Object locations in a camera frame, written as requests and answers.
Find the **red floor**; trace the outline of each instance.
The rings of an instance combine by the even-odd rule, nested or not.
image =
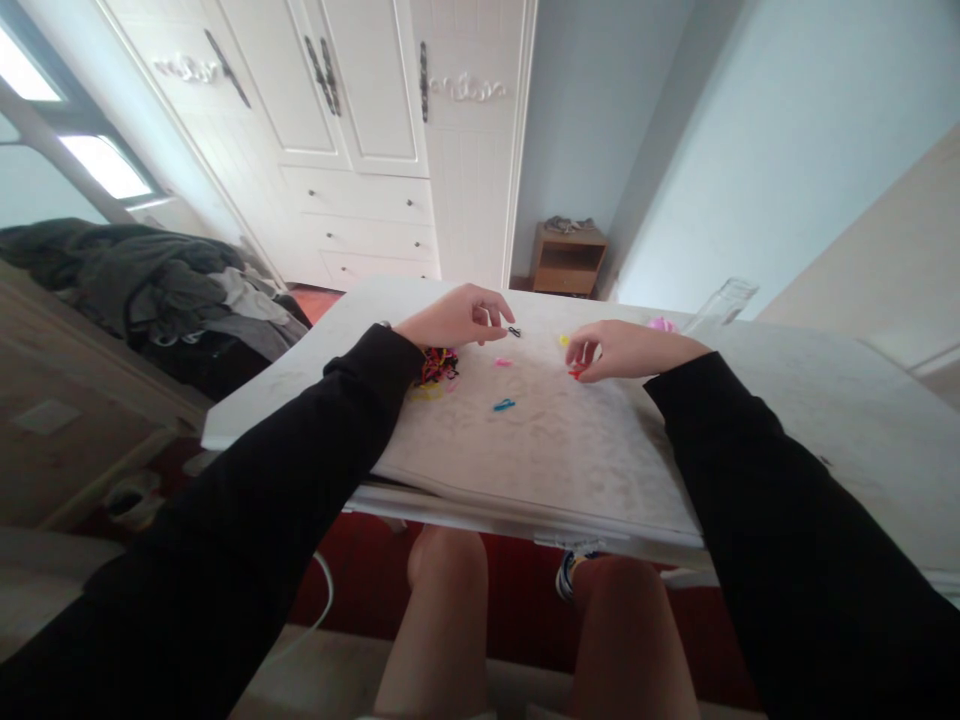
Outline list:
[[[340,297],[336,293],[298,288],[294,296],[311,321]],[[164,478],[163,494],[180,490],[189,479],[182,464],[199,452],[196,440],[181,439],[150,465]],[[335,592],[327,630],[392,640],[400,627],[410,595],[406,561],[420,526],[394,534],[378,518],[342,514],[320,551],[333,573]],[[130,534],[112,525],[102,510],[74,532],[126,542]],[[579,636],[573,608],[553,587],[561,551],[525,540],[483,536],[490,567],[490,613],[487,651],[490,657],[525,665],[572,672]],[[327,599],[322,570],[311,563],[290,613],[292,622],[309,625]],[[670,593],[697,695],[723,705],[760,709],[747,674],[720,591],[698,588]]]
[[[300,304],[312,323],[316,323],[337,300],[343,297],[343,293],[319,290],[308,285],[297,285],[290,290],[290,294]]]

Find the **cord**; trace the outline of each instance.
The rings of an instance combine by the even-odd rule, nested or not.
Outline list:
[[[320,613],[320,617],[317,618],[316,622],[313,623],[310,627],[304,630],[303,634],[294,640],[292,643],[287,645],[283,650],[273,653],[272,655],[267,655],[266,659],[263,661],[261,667],[266,667],[267,665],[272,665],[278,660],[282,660],[287,655],[296,650],[300,645],[303,644],[303,641],[313,633],[314,630],[319,627],[320,623],[323,622],[323,619],[327,616],[327,613],[330,612],[330,606],[333,605],[333,575],[330,574],[330,566],[327,565],[327,561],[323,559],[323,555],[314,551],[313,559],[320,563],[320,567],[323,569],[323,574],[327,576],[327,606],[323,609],[323,612]]]

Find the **decorative carving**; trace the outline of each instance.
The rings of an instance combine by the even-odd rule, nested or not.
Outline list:
[[[157,58],[153,61],[153,66],[161,75],[178,77],[184,82],[199,82],[204,85],[213,84],[220,69],[218,62],[200,62],[181,53],[177,53],[173,60]]]
[[[492,85],[490,81],[480,81],[468,72],[460,73],[456,80],[444,78],[437,80],[430,79],[430,90],[435,93],[446,93],[454,102],[464,102],[471,100],[473,102],[487,102],[496,98],[505,97],[507,89],[501,82],[495,82]]]

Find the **pink object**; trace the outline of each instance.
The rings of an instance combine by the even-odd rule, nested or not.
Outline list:
[[[647,327],[653,328],[654,330],[660,330],[662,332],[677,332],[677,326],[663,316],[654,318],[648,322]]]

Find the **sneaker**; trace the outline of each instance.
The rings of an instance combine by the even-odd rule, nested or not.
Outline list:
[[[600,557],[600,553],[592,552],[586,555],[577,555],[572,550],[567,550],[563,554],[563,560],[560,561],[560,567],[557,568],[557,578],[554,586],[557,588],[557,595],[564,602],[573,602],[573,570],[584,560],[592,560]]]

